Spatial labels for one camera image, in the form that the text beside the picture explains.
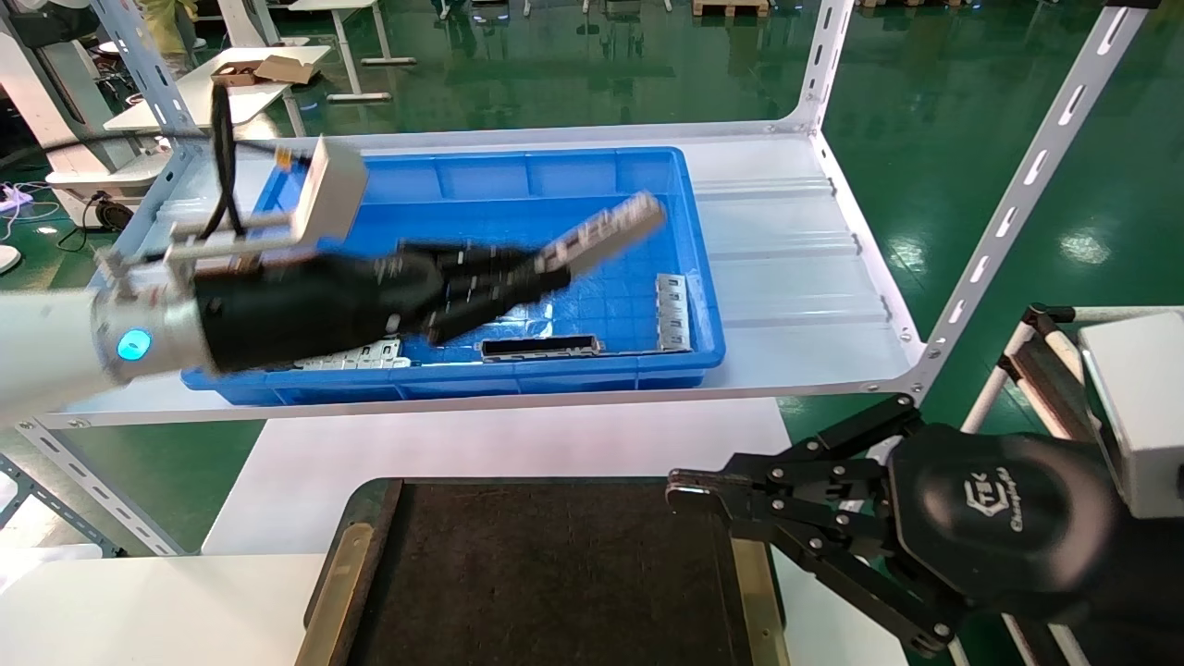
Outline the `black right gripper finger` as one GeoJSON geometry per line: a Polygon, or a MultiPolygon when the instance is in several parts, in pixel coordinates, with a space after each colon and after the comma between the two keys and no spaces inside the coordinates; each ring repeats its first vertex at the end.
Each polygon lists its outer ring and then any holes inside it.
{"type": "Polygon", "coordinates": [[[927,604],[870,565],[882,555],[883,530],[875,520],[870,547],[860,544],[864,534],[852,514],[825,507],[748,507],[731,514],[731,532],[773,545],[906,648],[934,657],[955,640],[964,611],[927,604]]]}
{"type": "Polygon", "coordinates": [[[893,396],[851,414],[774,454],[736,452],[720,470],[671,470],[665,501],[673,510],[744,515],[752,505],[781,502],[798,514],[823,502],[879,500],[887,465],[871,447],[921,430],[924,417],[908,396],[893,396]]]}

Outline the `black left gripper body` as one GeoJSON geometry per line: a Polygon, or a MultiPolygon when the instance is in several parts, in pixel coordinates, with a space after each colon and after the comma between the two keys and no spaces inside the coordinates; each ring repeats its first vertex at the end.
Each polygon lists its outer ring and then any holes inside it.
{"type": "Polygon", "coordinates": [[[414,252],[314,252],[193,278],[210,367],[219,374],[377,342],[391,327],[427,315],[444,286],[433,261],[414,252]]]}

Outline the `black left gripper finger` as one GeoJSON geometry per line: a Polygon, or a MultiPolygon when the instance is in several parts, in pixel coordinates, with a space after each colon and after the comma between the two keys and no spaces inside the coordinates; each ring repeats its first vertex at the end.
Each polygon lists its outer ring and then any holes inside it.
{"type": "Polygon", "coordinates": [[[457,246],[444,252],[444,281],[468,283],[502,281],[521,273],[529,281],[553,281],[556,273],[546,270],[540,248],[457,246]]]}
{"type": "Polygon", "coordinates": [[[452,278],[440,303],[427,313],[426,340],[432,345],[448,344],[507,315],[511,308],[538,303],[551,292],[565,290],[568,286],[567,268],[553,271],[520,268],[481,277],[452,278]]]}

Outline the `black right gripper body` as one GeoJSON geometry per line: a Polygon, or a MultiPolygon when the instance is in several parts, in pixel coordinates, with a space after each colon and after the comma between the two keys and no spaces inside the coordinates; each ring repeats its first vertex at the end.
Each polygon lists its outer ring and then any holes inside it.
{"type": "Polygon", "coordinates": [[[1044,621],[1090,611],[1125,506],[1082,443],[933,423],[887,470],[905,553],[969,606],[1044,621]]]}

